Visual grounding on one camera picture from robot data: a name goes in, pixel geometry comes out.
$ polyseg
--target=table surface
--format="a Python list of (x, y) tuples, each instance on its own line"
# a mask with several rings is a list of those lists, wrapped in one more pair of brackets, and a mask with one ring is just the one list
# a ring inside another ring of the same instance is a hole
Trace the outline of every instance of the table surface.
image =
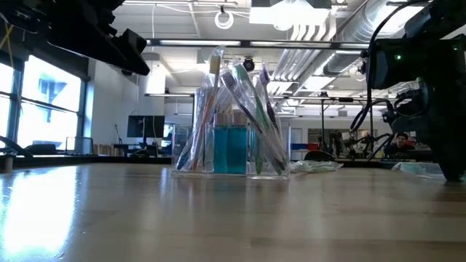
[(0, 261), (464, 261), (466, 186), (377, 169), (290, 181), (89, 164), (0, 175)]

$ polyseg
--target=equipment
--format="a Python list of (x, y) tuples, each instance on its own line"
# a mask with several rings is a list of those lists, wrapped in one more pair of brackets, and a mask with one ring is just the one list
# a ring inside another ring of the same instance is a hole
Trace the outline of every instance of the equipment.
[(116, 36), (110, 26), (112, 11), (123, 1), (2, 0), (0, 17), (51, 45), (146, 76), (150, 69), (141, 57), (146, 40), (129, 29)]
[(165, 116), (129, 116), (129, 138), (143, 138), (142, 148), (147, 146), (147, 138), (163, 138)]
[[(422, 2), (427, 0), (401, 4), (375, 30), (368, 50), (362, 53), (368, 102), (351, 128), (359, 128), (371, 106), (386, 103), (384, 122), (392, 131), (416, 131), (418, 141), (432, 149), (445, 178), (461, 181), (466, 169), (466, 139), (457, 125), (466, 119), (466, 36), (439, 39), (466, 23), (466, 1), (433, 0), (406, 23), (402, 39), (375, 40), (396, 12)], [(399, 95), (393, 106), (388, 100), (371, 102), (371, 89), (383, 90), (416, 79), (419, 89)]]

